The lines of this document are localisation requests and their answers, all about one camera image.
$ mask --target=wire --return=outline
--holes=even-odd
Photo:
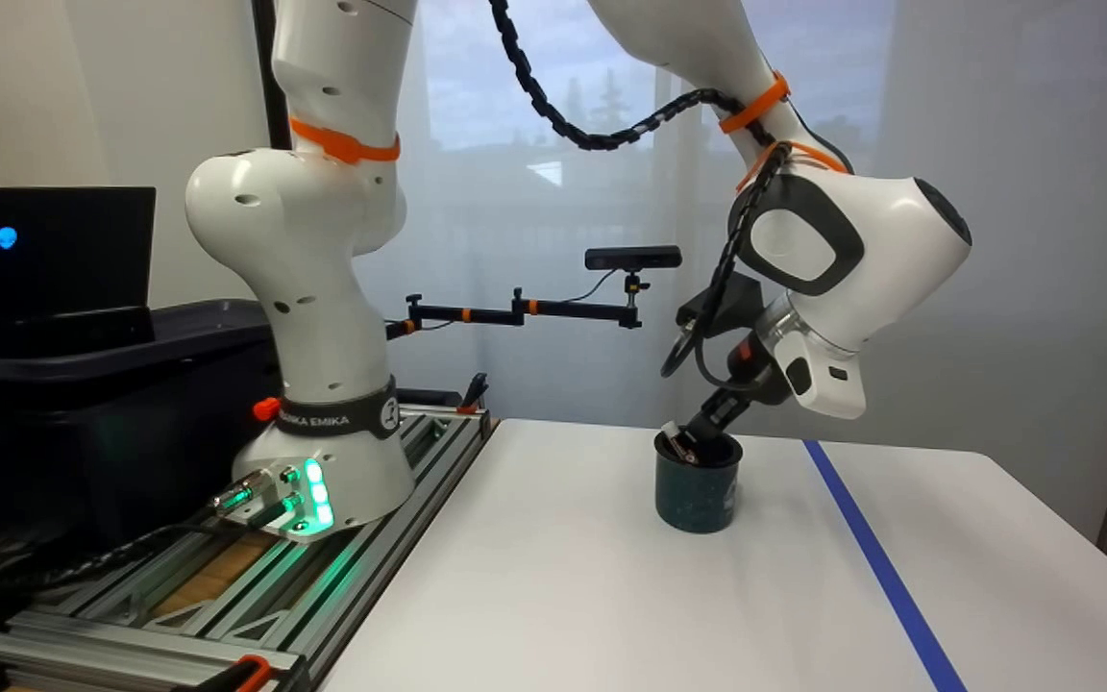
[[[527,52],[522,52],[522,46],[520,46],[520,31],[515,31],[515,22],[512,22],[512,14],[506,14],[506,0],[488,0],[488,9],[490,9],[490,22],[495,22],[495,31],[500,31],[500,40],[503,40],[503,52],[506,52],[506,60],[515,65],[515,81],[520,81],[520,89],[529,97],[529,106],[535,106],[540,120],[550,120],[550,127],[553,127],[561,138],[575,142],[580,151],[617,151],[617,146],[630,146],[630,142],[645,138],[649,129],[666,127],[667,120],[684,116],[684,111],[695,106],[695,102],[716,102],[716,106],[722,106],[722,111],[740,111],[740,101],[732,101],[732,97],[727,97],[727,92],[716,92],[716,89],[695,89],[695,92],[684,92],[684,97],[667,101],[666,106],[657,106],[654,116],[645,116],[645,120],[639,120],[639,123],[630,123],[630,127],[621,127],[621,129],[586,133],[586,129],[580,129],[575,123],[570,123],[570,120],[550,102],[540,81],[529,72],[529,60],[527,60]],[[750,133],[752,133],[761,146],[771,142],[771,133],[766,133],[755,123],[750,127]]]
[[[761,161],[755,161],[755,173],[752,173],[752,184],[740,187],[740,196],[732,201],[729,209],[729,234],[720,250],[720,262],[716,262],[716,271],[712,271],[712,283],[708,283],[708,297],[702,297],[702,312],[695,315],[690,330],[671,345],[671,352],[666,357],[662,371],[667,375],[671,368],[679,368],[679,362],[689,352],[695,352],[700,368],[702,368],[702,339],[708,339],[708,325],[716,324],[720,315],[720,304],[722,304],[722,291],[727,291],[727,279],[732,271],[732,257],[738,257],[738,245],[752,221],[752,214],[761,210],[761,196],[767,191],[767,175],[786,161],[786,142],[775,142]]]
[[[755,397],[752,384],[740,384],[740,382],[722,382],[720,371],[708,368],[708,352],[702,352],[702,339],[695,341],[695,365],[700,365],[700,375],[722,391],[738,391],[738,397]]]
[[[586,291],[570,297],[570,298],[545,298],[545,304],[584,304],[586,297],[594,297],[602,288],[608,278],[615,278],[617,269],[608,269]]]

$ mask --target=table surface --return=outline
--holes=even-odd
[[[1107,557],[995,461],[738,443],[732,525],[679,534],[654,432],[506,418],[324,688],[1107,688]]]

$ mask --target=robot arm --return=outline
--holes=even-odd
[[[761,345],[802,409],[857,418],[861,345],[963,262],[971,245],[963,220],[925,179],[853,175],[786,102],[791,89],[755,51],[738,0],[593,0],[593,9],[632,59],[740,101],[722,129],[750,168],[771,168],[732,204],[738,257],[791,291],[755,325]]]
[[[963,221],[921,179],[848,175],[786,102],[738,0],[593,9],[632,59],[738,102],[722,127],[761,175],[732,204],[727,250],[791,288],[752,325],[755,345],[802,409],[861,414],[866,339],[959,266]],[[189,179],[189,221],[258,291],[283,371],[281,418],[234,461],[219,516],[294,542],[372,521],[411,491],[385,330],[349,271],[403,221],[395,101],[411,14],[416,0],[278,0],[272,72],[294,151],[212,157]]]

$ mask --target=blue tape line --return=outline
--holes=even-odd
[[[809,461],[814,461],[814,468],[818,468],[818,478],[823,478],[823,484],[827,484],[827,491],[831,491],[831,501],[839,509],[839,516],[848,521],[848,529],[853,529],[853,539],[857,539],[876,585],[887,592],[887,602],[891,602],[909,650],[921,657],[935,688],[939,692],[963,692],[959,673],[950,666],[950,657],[944,657],[941,642],[935,638],[921,608],[916,608],[916,601],[909,601],[908,585],[900,580],[887,548],[876,542],[876,534],[866,521],[853,491],[846,489],[846,479],[831,465],[823,443],[805,437],[805,453],[809,453]]]

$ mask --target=black monitor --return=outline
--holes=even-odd
[[[0,187],[0,357],[148,339],[152,187]]]

